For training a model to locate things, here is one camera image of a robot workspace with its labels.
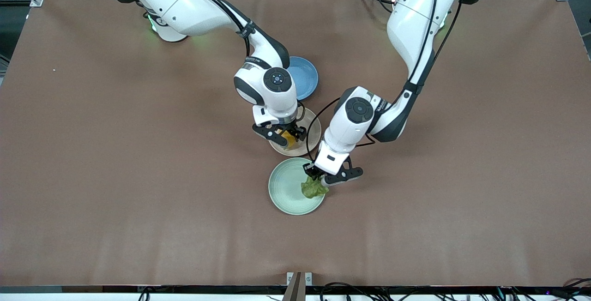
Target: yellow food item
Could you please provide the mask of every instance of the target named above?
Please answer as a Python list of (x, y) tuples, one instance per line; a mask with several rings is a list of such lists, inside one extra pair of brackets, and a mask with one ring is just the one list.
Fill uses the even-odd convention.
[(296, 143), (296, 138), (293, 137), (293, 135), (291, 135), (291, 133), (284, 131), (281, 134), (281, 137), (283, 137), (284, 139), (287, 139), (287, 147), (286, 148), (291, 148), (294, 146), (294, 144)]

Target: beige plate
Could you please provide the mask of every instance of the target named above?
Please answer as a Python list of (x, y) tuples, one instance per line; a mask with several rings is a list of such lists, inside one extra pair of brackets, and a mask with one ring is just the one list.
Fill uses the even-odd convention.
[[(302, 108), (298, 108), (297, 118), (302, 116), (302, 110)], [(306, 108), (306, 114), (304, 115), (304, 118), (300, 122), (296, 122), (298, 126), (303, 126), (308, 130), (308, 145), (310, 147), (310, 151), (312, 151), (312, 149), (318, 145), (320, 142), (320, 137), (322, 136), (320, 120), (317, 119), (312, 125), (312, 129), (310, 128), (310, 122), (312, 122), (312, 119), (315, 116), (316, 114), (314, 114), (314, 112)], [(269, 143), (271, 143), (271, 146), (275, 149), (275, 151), (281, 153), (284, 156), (299, 157), (308, 153), (306, 150), (306, 140), (296, 142), (293, 147), (290, 148), (283, 148), (277, 143), (271, 141), (269, 141)]]

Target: plate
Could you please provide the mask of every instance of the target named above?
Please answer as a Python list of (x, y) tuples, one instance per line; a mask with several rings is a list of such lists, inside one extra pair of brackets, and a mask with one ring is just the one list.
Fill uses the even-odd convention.
[[(303, 110), (303, 108), (298, 108), (297, 118), (302, 117)], [(314, 112), (312, 112), (310, 109), (306, 108), (304, 118), (295, 123), (298, 126), (303, 126), (304, 128), (306, 128), (306, 130), (308, 130), (308, 146), (310, 147), (310, 151), (312, 151), (312, 149), (318, 145), (318, 143), (320, 142), (320, 137), (322, 137), (322, 127), (320, 126), (320, 120), (316, 119), (316, 121), (312, 125), (312, 128), (310, 128), (310, 123), (312, 122), (312, 120), (314, 120), (315, 117), (316, 114), (314, 114)], [(281, 147), (281, 145), (278, 145), (273, 141), (269, 141), (269, 143), (275, 149), (275, 151), (281, 153), (284, 156), (299, 157), (308, 153), (308, 150), (306, 150), (305, 139), (303, 141), (296, 142), (290, 148), (283, 148)]]
[(318, 71), (312, 62), (303, 57), (290, 56), (287, 68), (291, 79), (295, 83), (295, 92), (298, 100), (309, 97), (318, 86)]
[(305, 158), (289, 158), (275, 167), (269, 178), (269, 196), (275, 206), (289, 215), (305, 215), (322, 203), (324, 195), (306, 198), (302, 194), (302, 183), (308, 175), (302, 165), (309, 163)]

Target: brown tabletop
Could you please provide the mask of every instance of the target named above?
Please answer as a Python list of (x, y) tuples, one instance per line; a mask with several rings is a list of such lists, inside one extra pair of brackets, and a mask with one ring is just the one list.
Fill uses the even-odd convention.
[[(376, 2), (230, 2), (314, 63), (312, 110), (351, 86), (401, 90)], [(241, 39), (166, 43), (141, 15), (114, 0), (31, 10), (0, 89), (3, 284), (591, 276), (591, 64), (566, 2), (465, 6), (403, 136), (352, 152), (363, 177), (302, 217), (269, 198), (285, 157), (234, 90)]]

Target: robotic arm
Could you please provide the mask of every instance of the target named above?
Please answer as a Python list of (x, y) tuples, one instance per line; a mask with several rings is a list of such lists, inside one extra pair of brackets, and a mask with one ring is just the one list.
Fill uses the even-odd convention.
[[(433, 66), (433, 37), (453, 1), (399, 0), (396, 3), (386, 30), (408, 67), (403, 90), (393, 103), (361, 86), (344, 91), (334, 108), (316, 159), (304, 165), (306, 174), (314, 179), (321, 177), (324, 186), (356, 179), (363, 174), (363, 169), (352, 167), (349, 154), (366, 133), (380, 142), (391, 142), (400, 136)], [(477, 1), (459, 0), (462, 4)]]
[(253, 104), (253, 130), (267, 140), (287, 147), (287, 139), (277, 130), (288, 131), (297, 140), (306, 129), (296, 126), (297, 93), (291, 80), (289, 53), (277, 40), (225, 0), (118, 0), (143, 6), (152, 29), (167, 42), (186, 36), (201, 36), (226, 27), (234, 30), (255, 48), (234, 76), (238, 94)]

